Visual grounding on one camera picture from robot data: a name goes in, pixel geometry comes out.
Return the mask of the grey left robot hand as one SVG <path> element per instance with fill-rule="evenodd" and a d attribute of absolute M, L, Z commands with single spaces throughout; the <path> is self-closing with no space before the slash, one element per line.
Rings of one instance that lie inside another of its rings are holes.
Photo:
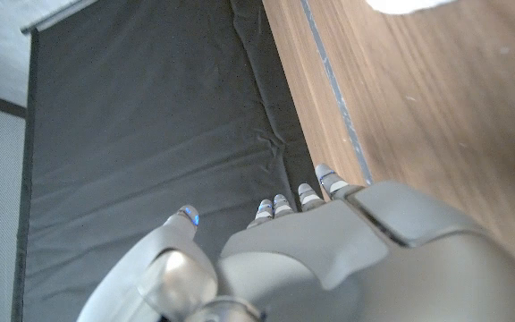
<path fill-rule="evenodd" d="M 515 321 L 515 259 L 469 216 L 397 182 L 327 165 L 301 209 L 263 200 L 217 261 L 186 205 L 108 272 L 81 321 Z"/>

